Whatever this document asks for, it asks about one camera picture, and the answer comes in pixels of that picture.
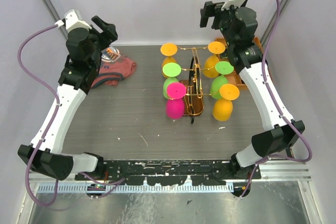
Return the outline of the pink wine glass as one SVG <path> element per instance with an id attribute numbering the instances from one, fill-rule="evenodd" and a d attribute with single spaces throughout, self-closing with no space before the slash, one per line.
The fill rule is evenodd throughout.
<path id="1" fill-rule="evenodd" d="M 166 89 L 168 100 L 166 102 L 166 115 L 171 119 L 179 119 L 184 115 L 184 96 L 186 87 L 180 82 L 173 82 Z"/>

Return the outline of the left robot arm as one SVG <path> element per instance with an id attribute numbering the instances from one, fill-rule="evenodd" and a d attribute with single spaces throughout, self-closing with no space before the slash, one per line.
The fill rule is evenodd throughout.
<path id="1" fill-rule="evenodd" d="M 114 24 L 106 23 L 99 16 L 93 16 L 91 20 L 101 32 L 81 20 L 75 11 L 47 28 L 66 27 L 68 56 L 57 89 L 47 87 L 55 99 L 45 121 L 30 144 L 18 149 L 18 156 L 26 164 L 28 173 L 33 171 L 57 180 L 79 173 L 99 180 L 105 174 L 103 157 L 62 151 L 71 121 L 99 74 L 102 51 L 118 39 Z"/>

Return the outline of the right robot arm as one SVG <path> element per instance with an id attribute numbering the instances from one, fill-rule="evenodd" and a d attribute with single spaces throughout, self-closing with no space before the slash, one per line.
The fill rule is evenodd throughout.
<path id="1" fill-rule="evenodd" d="M 200 27 L 206 27 L 210 17 L 214 19 L 212 28 L 223 35 L 228 61 L 250 91 L 264 128 L 262 133 L 252 136 L 250 145 L 230 158 L 232 176 L 241 179 L 257 162 L 292 147 L 305 125 L 285 108 L 272 83 L 262 59 L 265 52 L 254 41 L 258 27 L 256 12 L 245 4 L 231 5 L 228 9 L 223 6 L 223 2 L 205 2 L 200 10 Z"/>

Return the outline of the green wine glass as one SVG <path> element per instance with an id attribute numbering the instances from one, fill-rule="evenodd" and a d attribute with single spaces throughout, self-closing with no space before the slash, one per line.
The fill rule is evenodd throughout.
<path id="1" fill-rule="evenodd" d="M 168 99 L 167 88 L 170 84 L 178 82 L 176 78 L 182 71 L 181 66 L 178 63 L 170 62 L 162 67 L 162 72 L 166 76 L 166 80 L 163 83 L 163 96 Z"/>
<path id="2" fill-rule="evenodd" d="M 212 98 L 218 100 L 222 98 L 219 89 L 221 86 L 228 84 L 228 80 L 225 76 L 231 74 L 234 71 L 234 67 L 228 61 L 219 61 L 215 65 L 215 70 L 219 75 L 213 80 L 210 93 Z"/>

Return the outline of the orange wine glass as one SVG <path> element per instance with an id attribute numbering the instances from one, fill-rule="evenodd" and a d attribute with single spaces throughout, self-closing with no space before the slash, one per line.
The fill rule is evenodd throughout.
<path id="1" fill-rule="evenodd" d="M 215 65 L 219 63 L 219 58 L 217 55 L 222 54 L 226 48 L 223 43 L 219 41 L 213 41 L 208 44 L 207 49 L 212 53 L 212 55 L 205 61 L 203 74 L 208 78 L 216 78 L 219 75 L 215 69 Z"/>
<path id="2" fill-rule="evenodd" d="M 229 120 L 233 111 L 233 101 L 240 96 L 240 90 L 233 84 L 227 83 L 220 87 L 218 99 L 213 107 L 213 117 L 218 121 Z"/>
<path id="3" fill-rule="evenodd" d="M 173 43 L 165 43 L 161 46 L 160 52 L 162 55 L 166 56 L 162 62 L 162 66 L 167 63 L 176 63 L 173 56 L 177 53 L 177 45 Z"/>

